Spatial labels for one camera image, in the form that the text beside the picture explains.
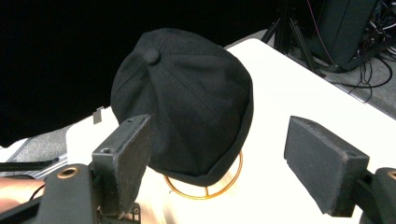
cap button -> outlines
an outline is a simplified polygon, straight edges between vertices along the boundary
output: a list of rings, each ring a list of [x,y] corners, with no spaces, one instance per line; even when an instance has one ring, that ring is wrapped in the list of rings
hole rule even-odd
[[[156,49],[149,49],[148,51],[146,51],[143,58],[148,65],[154,65],[160,60],[161,54]]]

hat stand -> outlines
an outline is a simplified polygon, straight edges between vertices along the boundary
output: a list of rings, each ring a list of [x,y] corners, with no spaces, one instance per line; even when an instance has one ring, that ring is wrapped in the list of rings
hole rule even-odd
[[[239,166],[238,166],[238,170],[236,171],[236,174],[233,177],[233,179],[230,181],[230,183],[228,183],[221,190],[219,190],[219,191],[217,191],[215,193],[212,193],[212,194],[209,194],[208,186],[203,187],[203,188],[205,188],[205,196],[194,196],[194,195],[190,195],[190,194],[184,193],[184,192],[180,191],[179,189],[177,189],[172,184],[171,180],[169,179],[169,177],[167,175],[164,175],[163,177],[165,178],[166,184],[168,184],[169,188],[171,188],[172,191],[174,191],[178,195],[183,196],[183,197],[188,198],[188,199],[206,200],[206,199],[211,199],[211,198],[217,197],[220,194],[222,194],[225,191],[227,191],[227,189],[229,189],[233,185],[233,183],[235,183],[236,179],[238,179],[238,176],[239,176],[239,174],[241,173],[241,170],[242,170],[242,164],[243,164],[243,156],[242,156],[242,151],[240,151],[239,152]]]

black fabric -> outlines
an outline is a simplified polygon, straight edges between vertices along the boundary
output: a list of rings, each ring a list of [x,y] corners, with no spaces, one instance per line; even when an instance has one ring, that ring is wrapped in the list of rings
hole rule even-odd
[[[198,186],[219,181],[248,135],[252,81],[223,47],[193,33],[145,33],[115,77],[119,123],[150,114],[149,167]]]
[[[0,146],[110,105],[122,60],[147,31],[221,46],[268,27],[275,1],[0,1]]]

tripod leg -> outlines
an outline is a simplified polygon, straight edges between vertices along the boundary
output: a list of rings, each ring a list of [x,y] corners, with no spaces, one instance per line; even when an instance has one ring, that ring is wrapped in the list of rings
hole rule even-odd
[[[304,56],[308,69],[316,73],[314,57],[312,56],[311,51],[309,50],[308,46],[305,43],[304,36],[301,33],[300,28],[298,27],[297,21],[290,19],[290,28],[293,31],[295,37],[297,38],[297,44]]]
[[[277,27],[279,26],[280,19],[278,19],[270,28],[268,28],[267,32],[265,32],[265,35],[262,37],[262,42],[265,44],[268,44],[268,41],[270,41],[271,37],[275,34]]]

black stand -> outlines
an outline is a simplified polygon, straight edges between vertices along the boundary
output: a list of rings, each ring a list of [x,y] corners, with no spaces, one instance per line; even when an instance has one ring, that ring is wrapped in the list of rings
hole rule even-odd
[[[303,54],[307,68],[322,77],[324,75],[317,71],[314,57],[305,43],[304,36],[298,26],[297,20],[294,18],[294,3],[295,0],[280,1],[280,18],[278,18],[277,21],[274,22],[274,24],[267,30],[265,35],[262,37],[262,42],[267,44],[271,37],[275,35],[274,49],[283,54],[288,54],[291,34],[293,34],[297,40],[298,47]]]

